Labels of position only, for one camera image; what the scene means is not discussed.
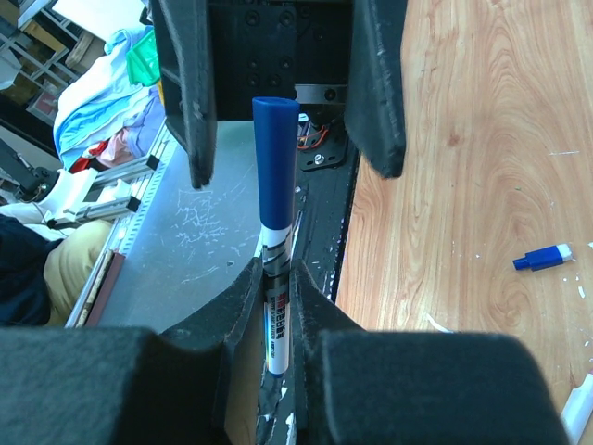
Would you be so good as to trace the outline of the beige cap marker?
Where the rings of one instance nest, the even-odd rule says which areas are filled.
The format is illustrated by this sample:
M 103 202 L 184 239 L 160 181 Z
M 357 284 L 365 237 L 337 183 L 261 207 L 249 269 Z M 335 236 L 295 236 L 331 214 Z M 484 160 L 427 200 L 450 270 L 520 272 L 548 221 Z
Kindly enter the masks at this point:
M 578 444 L 592 414 L 592 372 L 574 388 L 561 411 L 561 421 L 571 444 Z

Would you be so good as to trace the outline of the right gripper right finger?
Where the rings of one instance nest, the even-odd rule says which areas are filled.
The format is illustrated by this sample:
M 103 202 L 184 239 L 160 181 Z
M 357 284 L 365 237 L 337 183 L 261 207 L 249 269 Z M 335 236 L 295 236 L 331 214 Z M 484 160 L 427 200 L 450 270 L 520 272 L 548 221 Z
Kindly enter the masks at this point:
M 300 444 L 565 444 L 515 337 L 368 331 L 296 262 L 290 275 Z

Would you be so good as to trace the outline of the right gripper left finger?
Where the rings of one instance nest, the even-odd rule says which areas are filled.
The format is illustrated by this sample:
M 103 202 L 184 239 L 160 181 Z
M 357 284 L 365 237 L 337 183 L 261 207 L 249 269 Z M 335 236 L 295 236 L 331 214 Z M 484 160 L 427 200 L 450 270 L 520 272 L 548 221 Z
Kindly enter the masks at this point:
M 263 366 L 263 269 L 251 260 L 162 333 L 143 327 L 1 332 L 5 444 L 252 444 Z

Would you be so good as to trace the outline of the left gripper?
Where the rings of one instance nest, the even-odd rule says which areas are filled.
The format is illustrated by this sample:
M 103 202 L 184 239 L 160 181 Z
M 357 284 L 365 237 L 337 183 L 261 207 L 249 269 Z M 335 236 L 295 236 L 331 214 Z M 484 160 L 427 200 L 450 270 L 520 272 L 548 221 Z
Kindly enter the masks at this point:
M 382 177 L 399 177 L 407 4 L 152 1 L 166 125 L 187 154 L 192 187 L 212 178 L 217 121 L 252 120 L 256 96 L 293 99 L 314 123 L 345 108 L 359 152 Z

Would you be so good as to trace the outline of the blue pen cap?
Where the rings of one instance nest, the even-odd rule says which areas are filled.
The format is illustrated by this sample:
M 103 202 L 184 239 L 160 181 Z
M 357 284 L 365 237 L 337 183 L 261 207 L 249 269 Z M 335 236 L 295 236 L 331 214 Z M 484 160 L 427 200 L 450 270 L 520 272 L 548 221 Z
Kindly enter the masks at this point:
M 512 261 L 516 271 L 531 270 L 533 272 L 562 265 L 573 259 L 573 252 L 568 244 L 553 245 L 524 254 L 522 258 Z

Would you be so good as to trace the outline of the dark blue marker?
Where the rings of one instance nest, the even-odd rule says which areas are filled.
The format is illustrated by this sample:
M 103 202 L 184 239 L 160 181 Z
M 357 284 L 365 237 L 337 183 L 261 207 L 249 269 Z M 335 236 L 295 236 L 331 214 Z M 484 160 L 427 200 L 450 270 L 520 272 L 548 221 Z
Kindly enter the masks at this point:
M 267 371 L 282 376 L 290 363 L 290 295 L 300 105 L 293 99 L 252 99 L 258 164 L 261 261 Z

